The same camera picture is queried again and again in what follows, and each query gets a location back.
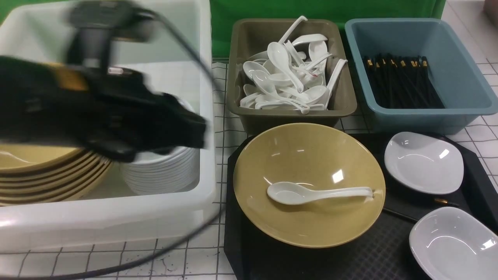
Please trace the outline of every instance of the black tray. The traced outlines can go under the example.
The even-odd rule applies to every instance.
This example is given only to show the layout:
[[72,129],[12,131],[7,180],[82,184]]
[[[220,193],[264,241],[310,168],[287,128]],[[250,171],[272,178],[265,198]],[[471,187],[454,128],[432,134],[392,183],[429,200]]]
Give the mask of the black tray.
[[[386,182],[385,209],[416,220],[443,207],[434,197],[420,194],[395,181],[385,169],[384,149],[392,134],[354,134],[379,162]],[[498,194],[476,154],[450,142],[462,153],[462,186],[439,198],[459,204],[495,233],[498,232]],[[425,280],[430,279],[413,258],[408,235],[413,221],[382,212],[374,225],[356,240],[327,249],[306,249],[275,240],[254,226],[240,209],[233,189],[235,163],[252,138],[228,160],[227,213],[224,251],[238,280]]]

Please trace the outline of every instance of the orange label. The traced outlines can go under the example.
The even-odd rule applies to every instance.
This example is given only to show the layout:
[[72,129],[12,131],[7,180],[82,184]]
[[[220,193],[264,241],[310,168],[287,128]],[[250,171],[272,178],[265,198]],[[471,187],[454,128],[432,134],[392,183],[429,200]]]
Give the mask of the orange label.
[[79,72],[58,63],[48,63],[48,66],[54,73],[60,88],[73,91],[88,91],[88,84]]

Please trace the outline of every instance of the stack of yellow plates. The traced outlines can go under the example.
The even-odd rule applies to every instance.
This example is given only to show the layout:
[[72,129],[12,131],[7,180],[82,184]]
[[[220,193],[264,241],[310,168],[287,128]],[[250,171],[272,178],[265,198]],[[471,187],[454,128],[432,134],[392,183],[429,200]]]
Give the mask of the stack of yellow plates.
[[75,200],[94,189],[110,162],[82,149],[0,145],[0,206]]

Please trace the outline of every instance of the white plastic bin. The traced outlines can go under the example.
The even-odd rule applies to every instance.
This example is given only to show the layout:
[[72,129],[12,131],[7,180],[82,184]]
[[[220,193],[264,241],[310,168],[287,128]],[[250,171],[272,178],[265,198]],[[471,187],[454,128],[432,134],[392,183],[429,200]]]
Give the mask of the white plastic bin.
[[[166,16],[211,65],[208,0],[135,0]],[[72,28],[65,15],[74,2],[26,5],[12,11],[0,27],[0,54],[38,62],[62,62]],[[186,99],[213,123],[212,86],[166,30],[153,43],[115,43],[115,62],[147,74],[148,85]],[[0,208],[0,251],[175,237],[216,213],[212,127],[199,151],[199,180],[171,194],[137,196],[113,166],[104,182],[78,201]]]

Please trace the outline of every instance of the stack of white plates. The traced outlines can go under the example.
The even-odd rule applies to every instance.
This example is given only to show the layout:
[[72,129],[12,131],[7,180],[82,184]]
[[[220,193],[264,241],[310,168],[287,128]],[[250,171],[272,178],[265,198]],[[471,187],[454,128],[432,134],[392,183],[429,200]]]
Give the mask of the stack of white plates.
[[[186,101],[180,103],[193,111]],[[176,192],[197,179],[198,155],[198,150],[187,147],[177,147],[168,155],[142,152],[134,162],[121,165],[121,174],[139,195]]]

